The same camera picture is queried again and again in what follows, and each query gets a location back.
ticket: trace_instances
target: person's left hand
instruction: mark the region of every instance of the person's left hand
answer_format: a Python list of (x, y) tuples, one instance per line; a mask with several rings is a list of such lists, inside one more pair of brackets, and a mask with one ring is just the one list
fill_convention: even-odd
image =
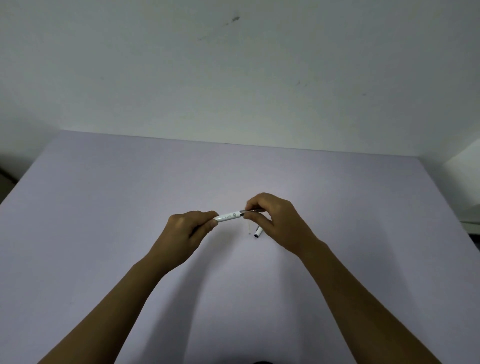
[(204, 237), (218, 225), (215, 211), (191, 211), (172, 215), (148, 256), (158, 262), (164, 274), (184, 263), (198, 248)]

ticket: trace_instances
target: person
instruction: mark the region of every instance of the person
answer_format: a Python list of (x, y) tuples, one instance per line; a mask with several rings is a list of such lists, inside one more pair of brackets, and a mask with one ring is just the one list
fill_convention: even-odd
[[(244, 218), (296, 255), (314, 278), (355, 360), (364, 363), (439, 363), (438, 359), (343, 266), (291, 202), (262, 193)], [(155, 286), (184, 263), (218, 224), (214, 211), (173, 215), (149, 253), (41, 361), (113, 363)]]

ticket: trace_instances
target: finger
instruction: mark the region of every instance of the finger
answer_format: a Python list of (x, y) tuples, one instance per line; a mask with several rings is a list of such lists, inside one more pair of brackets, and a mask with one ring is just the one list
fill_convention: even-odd
[(198, 246), (200, 245), (204, 237), (207, 236), (207, 234), (211, 232), (214, 229), (214, 227), (217, 225), (218, 225), (217, 220), (210, 220), (205, 224), (203, 224), (202, 226), (198, 227), (197, 231), (190, 238), (190, 242), (195, 247), (195, 249), (198, 248)]
[(260, 226), (268, 236), (273, 236), (275, 228), (272, 222), (267, 219), (266, 216), (258, 212), (247, 212), (245, 215), (243, 215), (243, 218), (253, 221)]
[(255, 207), (261, 207), (269, 211), (272, 208), (273, 201), (276, 198), (278, 197), (263, 192), (248, 200), (245, 210), (253, 210)]
[(185, 217), (188, 220), (189, 228), (191, 228), (192, 230), (195, 229), (197, 226), (205, 224), (207, 221), (210, 221), (216, 216), (218, 216), (218, 214), (215, 211), (190, 211), (185, 214)]

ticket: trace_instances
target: scuff mark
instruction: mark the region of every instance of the scuff mark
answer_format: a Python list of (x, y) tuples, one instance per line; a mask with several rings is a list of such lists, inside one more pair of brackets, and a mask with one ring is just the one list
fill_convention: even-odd
[(226, 26), (229, 26), (230, 24), (234, 23), (234, 22), (237, 22), (238, 20), (240, 20), (240, 17), (239, 16), (235, 16), (231, 21), (229, 21), (228, 23), (225, 23), (221, 26), (219, 26), (217, 29), (214, 29), (211, 33), (201, 37), (201, 38), (197, 38), (197, 40), (199, 42), (201, 42), (202, 40), (206, 39), (206, 38), (209, 38), (211, 37), (213, 34), (219, 32), (220, 30), (222, 30), (222, 28), (226, 27)]

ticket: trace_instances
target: person's left arm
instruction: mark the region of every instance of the person's left arm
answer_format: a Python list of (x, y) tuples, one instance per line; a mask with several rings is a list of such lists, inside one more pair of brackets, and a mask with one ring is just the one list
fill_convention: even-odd
[(218, 224), (215, 216), (214, 211), (171, 216), (150, 252), (40, 363), (114, 363), (150, 293), (198, 248)]

